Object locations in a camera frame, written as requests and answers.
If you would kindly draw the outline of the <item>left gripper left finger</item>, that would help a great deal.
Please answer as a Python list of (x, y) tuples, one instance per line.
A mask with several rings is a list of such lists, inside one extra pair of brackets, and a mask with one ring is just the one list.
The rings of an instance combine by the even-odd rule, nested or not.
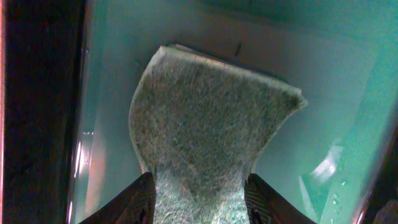
[(155, 203), (154, 178), (145, 172), (80, 224), (153, 224)]

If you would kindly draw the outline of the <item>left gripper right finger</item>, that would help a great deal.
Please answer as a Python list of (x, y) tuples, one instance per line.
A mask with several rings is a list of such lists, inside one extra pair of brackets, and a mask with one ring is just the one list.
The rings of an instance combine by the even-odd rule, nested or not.
[(250, 224), (315, 224), (257, 174), (244, 183)]

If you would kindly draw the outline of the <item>green scrubbing sponge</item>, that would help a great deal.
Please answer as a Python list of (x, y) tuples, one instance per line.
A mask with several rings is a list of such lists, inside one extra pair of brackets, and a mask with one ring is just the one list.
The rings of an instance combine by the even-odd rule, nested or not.
[(129, 111), (141, 169), (154, 176), (154, 222), (250, 223), (244, 183), (306, 105), (298, 88), (275, 78), (161, 46)]

